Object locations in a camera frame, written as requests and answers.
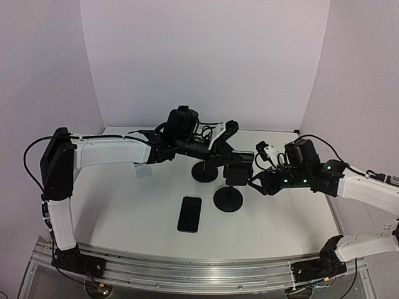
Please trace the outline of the black phone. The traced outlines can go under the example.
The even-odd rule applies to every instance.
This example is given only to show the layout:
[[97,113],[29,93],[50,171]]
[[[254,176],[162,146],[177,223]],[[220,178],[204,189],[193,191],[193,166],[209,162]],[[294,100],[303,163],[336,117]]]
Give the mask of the black phone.
[[255,154],[252,151],[233,151],[239,159],[224,166],[223,178],[228,186],[245,186],[253,175]]
[[200,197],[185,196],[181,203],[181,209],[177,224],[180,232],[195,234],[200,224],[202,199]]

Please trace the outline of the black phone stand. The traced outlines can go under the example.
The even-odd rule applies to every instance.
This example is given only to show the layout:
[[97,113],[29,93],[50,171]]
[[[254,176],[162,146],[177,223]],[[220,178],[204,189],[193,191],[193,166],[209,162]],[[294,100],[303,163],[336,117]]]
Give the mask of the black phone stand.
[[198,162],[191,169],[193,179],[200,183],[210,183],[218,177],[218,174],[218,167],[212,161]]
[[219,188],[214,196],[214,205],[223,212],[236,212],[243,205],[243,195],[236,189],[236,186],[228,186]]

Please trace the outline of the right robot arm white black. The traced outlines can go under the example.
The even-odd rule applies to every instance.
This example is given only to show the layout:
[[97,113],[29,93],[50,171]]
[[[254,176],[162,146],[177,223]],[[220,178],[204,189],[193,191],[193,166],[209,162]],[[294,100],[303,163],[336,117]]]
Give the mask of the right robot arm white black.
[[[284,147],[278,157],[284,164],[264,169],[248,185],[264,196],[283,189],[308,188],[330,197],[351,199],[398,215],[398,177],[375,171],[361,171],[340,156],[321,162],[312,140],[298,137]],[[341,262],[385,252],[398,251],[398,225],[386,225],[372,235],[339,235],[331,238],[334,256]]]

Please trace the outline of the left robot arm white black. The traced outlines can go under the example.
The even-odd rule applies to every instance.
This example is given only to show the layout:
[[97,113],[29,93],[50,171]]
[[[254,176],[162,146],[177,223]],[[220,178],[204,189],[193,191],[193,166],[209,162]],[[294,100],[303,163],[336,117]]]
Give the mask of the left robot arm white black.
[[31,149],[47,140],[40,161],[41,179],[36,184],[42,191],[42,215],[50,235],[60,251],[60,261],[71,271],[84,265],[78,253],[72,223],[70,198],[74,190],[74,171],[88,166],[113,163],[136,165],[171,161],[180,154],[198,159],[192,177],[201,183],[214,181],[218,168],[233,171],[234,186],[244,186],[253,174],[254,153],[236,151],[227,142],[239,130],[238,122],[202,123],[196,111],[181,105],[173,109],[166,122],[153,130],[139,130],[124,135],[75,135],[66,127],[52,136],[39,138]]

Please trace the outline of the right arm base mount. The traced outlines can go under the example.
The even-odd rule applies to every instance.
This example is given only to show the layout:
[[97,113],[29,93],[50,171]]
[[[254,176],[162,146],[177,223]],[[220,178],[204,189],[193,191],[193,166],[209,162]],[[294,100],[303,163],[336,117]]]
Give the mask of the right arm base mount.
[[308,282],[322,278],[332,278],[347,271],[345,262],[341,262],[335,253],[337,244],[343,235],[330,238],[316,259],[296,262],[291,265],[295,282]]

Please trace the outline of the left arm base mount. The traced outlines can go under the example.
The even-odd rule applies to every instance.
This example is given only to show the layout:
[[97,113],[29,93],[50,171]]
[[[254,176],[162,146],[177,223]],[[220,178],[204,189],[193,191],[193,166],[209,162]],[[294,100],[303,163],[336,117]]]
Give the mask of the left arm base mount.
[[79,246],[76,245],[73,249],[68,250],[55,248],[51,264],[59,270],[92,278],[102,278],[106,261],[100,257],[83,254]]

